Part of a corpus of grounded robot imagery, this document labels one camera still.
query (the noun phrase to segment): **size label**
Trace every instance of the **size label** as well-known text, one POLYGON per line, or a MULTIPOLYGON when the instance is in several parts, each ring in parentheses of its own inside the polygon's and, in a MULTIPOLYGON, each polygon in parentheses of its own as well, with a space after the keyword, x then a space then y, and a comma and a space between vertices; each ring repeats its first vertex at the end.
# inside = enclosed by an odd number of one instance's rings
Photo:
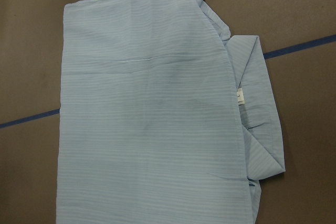
POLYGON ((243 89, 239 88, 237 91, 238 105, 245 104, 243 89))

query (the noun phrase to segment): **clothing tag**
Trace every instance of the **clothing tag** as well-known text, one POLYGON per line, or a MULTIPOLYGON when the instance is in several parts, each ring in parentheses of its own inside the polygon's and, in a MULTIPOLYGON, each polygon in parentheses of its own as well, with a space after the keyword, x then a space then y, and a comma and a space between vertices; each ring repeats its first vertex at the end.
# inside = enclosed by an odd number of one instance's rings
POLYGON ((238 105, 245 104, 242 88, 239 88, 238 91, 237 91, 237 99, 238 99, 238 105))

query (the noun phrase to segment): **blue fabric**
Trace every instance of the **blue fabric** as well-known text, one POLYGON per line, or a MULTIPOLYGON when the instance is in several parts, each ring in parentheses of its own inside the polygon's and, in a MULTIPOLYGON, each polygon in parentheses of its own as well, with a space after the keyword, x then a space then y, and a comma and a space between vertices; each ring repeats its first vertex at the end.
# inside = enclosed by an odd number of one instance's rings
POLYGON ((66 5, 58 224, 254 223, 283 156, 257 36, 203 0, 66 5))

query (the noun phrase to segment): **dark blue tape strip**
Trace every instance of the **dark blue tape strip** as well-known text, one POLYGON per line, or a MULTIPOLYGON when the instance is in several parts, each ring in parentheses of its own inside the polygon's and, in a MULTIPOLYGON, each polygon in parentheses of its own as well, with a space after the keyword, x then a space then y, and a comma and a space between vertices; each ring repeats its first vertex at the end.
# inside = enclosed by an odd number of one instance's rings
POLYGON ((13 125, 16 125, 16 124, 25 123, 25 122, 29 122, 29 121, 32 121, 32 120, 40 119, 40 118, 45 118, 47 116, 56 115, 58 113, 59 113, 59 109, 56 109, 56 110, 51 110, 51 111, 44 112, 44 113, 41 113, 41 114, 32 115, 32 116, 29 116, 27 118, 21 118, 21 119, 14 120, 14 121, 11 121, 11 122, 8 122, 8 123, 0 124, 0 129, 5 128, 5 127, 9 127, 9 126, 13 126, 13 125))
POLYGON ((312 48, 312 47, 321 46, 321 45, 324 45, 324 44, 327 44, 327 43, 330 43, 330 42, 335 42, 335 41, 336 41, 336 34, 328 36, 328 37, 312 40, 312 41, 309 41, 309 42, 305 42, 305 43, 302 43, 302 44, 297 44, 295 46, 285 47, 285 48, 275 50, 275 51, 272 51, 272 52, 267 52, 267 53, 264 54, 264 58, 265 59, 270 59, 270 58, 274 58, 274 57, 277 57, 277 56, 290 54, 291 52, 297 52, 297 51, 301 51, 301 50, 312 48))

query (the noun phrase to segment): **striped fabric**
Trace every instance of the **striped fabric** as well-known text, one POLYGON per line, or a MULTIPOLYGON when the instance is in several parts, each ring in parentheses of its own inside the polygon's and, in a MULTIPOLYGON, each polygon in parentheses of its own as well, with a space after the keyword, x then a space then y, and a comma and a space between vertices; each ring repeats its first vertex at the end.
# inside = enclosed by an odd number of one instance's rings
POLYGON ((283 156, 257 36, 203 0, 66 5, 57 224, 254 223, 283 156))

